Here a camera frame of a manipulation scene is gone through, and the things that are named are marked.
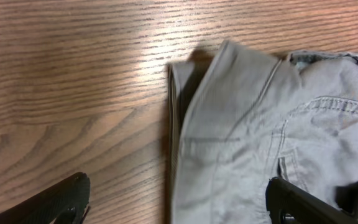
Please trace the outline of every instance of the stitching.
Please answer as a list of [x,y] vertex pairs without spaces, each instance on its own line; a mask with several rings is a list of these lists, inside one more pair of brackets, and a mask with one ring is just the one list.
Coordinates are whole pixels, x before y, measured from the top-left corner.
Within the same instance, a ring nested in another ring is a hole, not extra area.
[[[315,102],[319,102],[319,101],[338,101],[338,102],[343,102],[343,103],[350,103],[350,104],[353,104],[353,105],[357,105],[358,106],[358,103],[353,103],[353,102],[348,102],[346,100],[334,100],[334,99],[322,99],[322,100],[316,100]],[[340,109],[340,108],[330,108],[330,107],[322,107],[322,106],[315,106],[315,107],[312,107],[312,108],[303,108],[303,109],[299,109],[298,108],[295,108],[292,113],[290,112],[290,115],[287,117],[287,119],[284,121],[283,125],[282,125],[282,128],[281,128],[281,131],[280,131],[280,144],[278,145],[278,150],[277,150],[277,155],[279,155],[280,151],[282,150],[282,147],[284,145],[284,142],[285,142],[285,130],[287,129],[287,123],[288,121],[293,118],[297,113],[301,112],[301,111],[310,111],[310,110],[313,110],[313,109],[327,109],[327,110],[339,110],[339,111],[344,111],[344,112],[348,112],[348,113],[352,113],[352,114],[358,114],[358,112],[355,112],[355,111],[351,111],[351,110],[344,110],[344,109]],[[298,166],[296,164],[296,162],[293,160],[293,156],[292,156],[292,163],[293,163],[293,166],[294,166],[294,172],[295,172],[295,175],[298,179],[298,181],[300,182],[300,184],[302,184],[302,186],[304,187],[304,189],[306,191],[308,191],[307,189],[307,186],[306,184],[303,182],[303,180],[301,180],[299,178],[299,175],[298,175]]]
[[338,103],[349,103],[349,104],[358,106],[358,103],[350,102],[349,100],[321,99],[321,100],[316,100],[316,101],[318,101],[318,102],[320,102],[320,101],[334,101],[334,102],[338,102]]
[[320,106],[312,107],[312,108],[306,109],[305,111],[312,110],[312,109],[339,110],[339,111],[349,112],[349,113],[352,113],[352,114],[358,114],[358,112],[351,111],[351,110],[345,110],[345,109],[340,109],[340,108],[330,108],[330,107],[320,107]]

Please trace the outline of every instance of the seam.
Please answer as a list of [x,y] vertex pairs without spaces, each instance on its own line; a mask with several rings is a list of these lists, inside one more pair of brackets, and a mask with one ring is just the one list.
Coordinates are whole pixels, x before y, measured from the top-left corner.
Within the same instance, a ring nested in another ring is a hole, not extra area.
[[315,106],[315,107],[307,108],[305,110],[300,110],[300,111],[309,111],[309,110],[313,110],[313,109],[339,110],[339,111],[344,111],[344,112],[348,112],[348,113],[352,113],[352,114],[358,114],[358,112],[355,112],[355,111],[345,110],[345,109],[341,109],[341,108],[332,108],[332,107],[329,107],[329,106],[326,106],[326,107]]
[[270,71],[269,76],[267,77],[262,90],[260,91],[258,97],[256,98],[256,100],[253,102],[253,104],[250,106],[250,108],[240,117],[240,119],[238,119],[238,121],[236,121],[236,123],[234,124],[233,128],[229,131],[229,133],[226,136],[226,139],[229,139],[229,136],[232,135],[232,133],[234,132],[234,130],[237,129],[238,125],[240,125],[241,121],[255,108],[256,105],[258,105],[264,98],[267,89],[269,88],[270,83],[272,82],[273,76],[276,74],[277,68],[281,65],[282,60],[278,60],[276,62],[276,64],[274,65],[273,69]]
[[335,99],[321,99],[321,100],[319,100],[319,99],[317,99],[316,101],[318,101],[318,102],[320,102],[320,101],[333,101],[333,102],[338,102],[338,103],[349,103],[349,104],[358,106],[358,103],[353,103],[353,102],[350,102],[349,100],[335,100]]

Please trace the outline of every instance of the gray pants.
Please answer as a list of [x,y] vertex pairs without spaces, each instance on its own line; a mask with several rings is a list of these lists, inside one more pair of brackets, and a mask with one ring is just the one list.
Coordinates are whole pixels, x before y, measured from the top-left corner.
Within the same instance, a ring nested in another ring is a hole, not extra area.
[[225,41],[171,66],[172,223],[270,223],[281,176],[358,219],[358,55]]

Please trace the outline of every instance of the wooden surface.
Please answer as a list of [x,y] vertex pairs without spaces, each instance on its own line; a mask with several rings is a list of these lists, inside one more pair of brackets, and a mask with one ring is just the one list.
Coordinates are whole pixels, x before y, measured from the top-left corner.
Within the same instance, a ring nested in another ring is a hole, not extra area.
[[86,223],[163,223],[166,64],[223,39],[358,52],[358,1],[0,0],[0,212],[83,171]]

